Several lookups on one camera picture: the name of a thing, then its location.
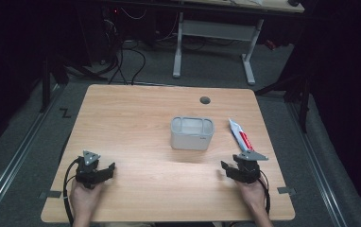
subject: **gray carpet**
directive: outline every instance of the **gray carpet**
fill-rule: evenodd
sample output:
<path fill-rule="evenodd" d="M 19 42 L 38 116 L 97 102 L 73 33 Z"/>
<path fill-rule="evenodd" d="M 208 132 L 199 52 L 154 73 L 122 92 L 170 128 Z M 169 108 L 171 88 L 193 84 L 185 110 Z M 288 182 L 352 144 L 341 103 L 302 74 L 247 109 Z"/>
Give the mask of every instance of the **gray carpet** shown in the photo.
<path fill-rule="evenodd" d="M 237 43 L 224 47 L 205 44 L 196 51 L 190 49 L 198 47 L 198 44 L 185 46 L 188 49 L 183 52 L 181 77 L 172 79 L 175 47 L 156 45 L 152 48 L 139 44 L 135 50 L 146 56 L 146 65 L 136 81 L 176 86 L 249 88 L 256 91 L 277 80 L 293 49 L 292 45 L 274 51 L 263 45 L 256 46 L 251 58 L 256 85 L 251 87 L 247 85 L 239 57 L 245 45 Z M 138 53 L 125 50 L 122 65 L 124 77 L 131 81 L 142 63 L 143 58 Z M 69 84 L 45 116 L 25 161 L 0 201 L 0 226 L 68 226 L 43 223 L 40 215 L 45 199 L 39 197 L 50 188 L 59 165 L 60 153 L 75 123 L 86 89 L 94 83 L 101 81 L 70 76 Z M 113 83 L 123 83 L 123 80 L 118 75 Z M 0 176 L 39 116 L 41 95 L 42 89 L 39 85 L 30 100 L 12 117 L 9 127 L 0 138 Z M 302 139 L 304 136 L 318 155 L 347 225 L 361 226 L 361 200 L 329 142 L 313 98 L 310 100 L 307 119 L 308 133 L 303 137 L 290 113 L 289 104 L 284 103 L 279 93 L 258 96 L 258 101 L 286 185 L 296 191 L 296 194 L 291 196 L 296 217 L 291 221 L 276 221 L 275 226 L 334 226 L 310 166 L 306 145 Z M 67 109 L 66 116 L 69 117 L 63 117 L 63 109 Z M 238 226 L 254 225 L 242 222 Z"/>

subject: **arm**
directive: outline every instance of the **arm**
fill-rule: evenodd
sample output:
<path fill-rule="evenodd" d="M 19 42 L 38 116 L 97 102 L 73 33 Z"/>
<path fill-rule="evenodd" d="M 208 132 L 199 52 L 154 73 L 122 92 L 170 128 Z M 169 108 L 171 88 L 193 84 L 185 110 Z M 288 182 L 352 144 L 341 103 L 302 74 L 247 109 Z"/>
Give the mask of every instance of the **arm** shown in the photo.
<path fill-rule="evenodd" d="M 93 213 L 100 198 L 103 183 L 99 183 L 94 189 L 84 187 L 77 180 L 72 181 L 70 202 L 74 210 L 73 227 L 88 227 Z"/>
<path fill-rule="evenodd" d="M 254 221 L 259 227 L 273 227 L 266 213 L 264 188 L 257 181 L 255 183 L 241 183 L 235 181 L 242 193 L 243 201 L 248 206 Z"/>

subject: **white plastic box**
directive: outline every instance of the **white plastic box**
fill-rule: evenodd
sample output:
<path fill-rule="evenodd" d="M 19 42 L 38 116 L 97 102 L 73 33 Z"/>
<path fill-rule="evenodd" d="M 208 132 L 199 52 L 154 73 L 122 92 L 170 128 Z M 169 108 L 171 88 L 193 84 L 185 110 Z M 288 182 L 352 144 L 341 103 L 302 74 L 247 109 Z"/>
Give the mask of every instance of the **white plastic box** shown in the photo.
<path fill-rule="evenodd" d="M 214 123 L 205 117 L 176 116 L 171 122 L 171 147 L 206 150 L 214 134 Z"/>

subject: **desk leg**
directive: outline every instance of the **desk leg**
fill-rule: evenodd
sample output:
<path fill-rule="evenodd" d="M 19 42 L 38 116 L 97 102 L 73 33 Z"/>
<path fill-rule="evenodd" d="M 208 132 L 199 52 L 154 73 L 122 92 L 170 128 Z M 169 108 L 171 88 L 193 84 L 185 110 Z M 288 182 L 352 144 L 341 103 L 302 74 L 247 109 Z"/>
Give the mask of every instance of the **desk leg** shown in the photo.
<path fill-rule="evenodd" d="M 175 61 L 174 61 L 174 73 L 172 76 L 174 78 L 179 78 L 181 76 L 181 37 L 183 32 L 183 12 L 180 12 L 180 21 L 178 25 L 178 43 L 177 51 L 175 52 Z"/>
<path fill-rule="evenodd" d="M 254 29 L 254 32 L 251 37 L 249 51 L 247 54 L 242 55 L 243 66 L 245 66 L 245 73 L 246 73 L 246 77 L 248 78 L 249 85 L 255 84 L 254 75 L 253 75 L 253 72 L 251 70 L 251 65 L 250 65 L 250 58 L 251 58 L 251 54 L 253 53 L 254 46 L 257 43 L 258 36 L 260 35 L 260 31 L 261 31 L 261 27 L 263 26 L 263 22 L 264 22 L 263 19 L 258 21 L 257 27 Z"/>

